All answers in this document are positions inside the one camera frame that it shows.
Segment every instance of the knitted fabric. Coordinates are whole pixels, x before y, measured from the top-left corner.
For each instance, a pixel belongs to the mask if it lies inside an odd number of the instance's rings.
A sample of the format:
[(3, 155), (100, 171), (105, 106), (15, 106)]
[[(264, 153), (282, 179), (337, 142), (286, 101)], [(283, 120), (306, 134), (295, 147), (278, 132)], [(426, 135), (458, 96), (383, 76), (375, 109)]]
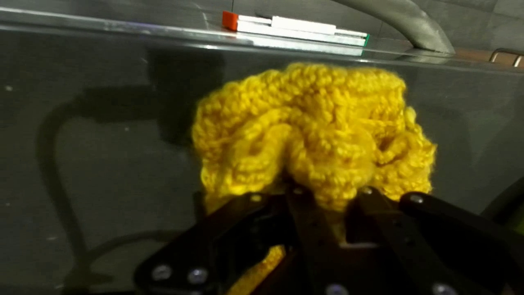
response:
[[(208, 212), (270, 191), (290, 175), (319, 206), (344, 211), (362, 186), (391, 199), (431, 191), (435, 143), (383, 68), (291, 63), (229, 81), (203, 98), (191, 129)], [(282, 260), (273, 247), (229, 293), (249, 293)]]

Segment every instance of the glass panel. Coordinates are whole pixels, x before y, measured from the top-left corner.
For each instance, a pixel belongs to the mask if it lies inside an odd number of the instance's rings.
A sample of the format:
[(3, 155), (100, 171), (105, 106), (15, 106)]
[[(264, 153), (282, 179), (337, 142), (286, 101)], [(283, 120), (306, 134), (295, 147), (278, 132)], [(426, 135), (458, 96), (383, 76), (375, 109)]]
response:
[[(36, 25), (77, 27), (87, 30), (116, 30), (128, 34), (155, 34), (193, 40), (244, 43), (254, 47), (286, 47), (291, 50), (321, 50), (339, 55), (362, 55), (362, 47), (304, 43), (303, 40), (275, 39), (257, 34), (234, 34), (221, 25), (221, 11), (234, 6), (242, 14), (283, 14), (337, 24), (344, 29), (378, 30), (383, 20), (352, 9), (332, 0), (115, 0), (115, 1), (67, 1), (67, 0), (0, 0), (0, 20)], [(370, 52), (401, 52), (417, 55), (419, 61), (444, 61), (442, 55), (411, 50), (401, 35), (378, 37), (372, 34)]]
[(395, 50), (347, 57), (41, 25), (0, 34), (0, 293), (129, 288), (134, 265), (195, 220), (198, 98), (296, 60), (404, 76), (439, 143), (440, 197), (478, 212), (524, 173), (517, 71)]

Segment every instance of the black bracket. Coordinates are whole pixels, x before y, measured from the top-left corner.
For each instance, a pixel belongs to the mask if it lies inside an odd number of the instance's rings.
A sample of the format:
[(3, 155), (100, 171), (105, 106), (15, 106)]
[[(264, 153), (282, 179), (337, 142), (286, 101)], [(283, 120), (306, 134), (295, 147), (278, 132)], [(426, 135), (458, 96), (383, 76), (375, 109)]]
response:
[(522, 235), (431, 194), (393, 202), (362, 189), (345, 211), (345, 245), (324, 216), (306, 189), (237, 196), (142, 261), (134, 281), (146, 295), (226, 293), (278, 243), (286, 255), (254, 293), (524, 289)]

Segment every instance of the marker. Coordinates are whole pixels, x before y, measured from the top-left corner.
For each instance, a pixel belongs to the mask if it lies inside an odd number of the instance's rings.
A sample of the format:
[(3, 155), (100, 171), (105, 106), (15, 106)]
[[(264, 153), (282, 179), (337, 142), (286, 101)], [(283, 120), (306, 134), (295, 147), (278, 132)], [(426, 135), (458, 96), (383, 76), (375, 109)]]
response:
[(319, 42), (367, 45), (368, 34), (362, 30), (339, 29), (331, 22), (304, 20), (283, 16), (249, 16), (223, 11), (223, 25), (229, 30), (268, 34)]

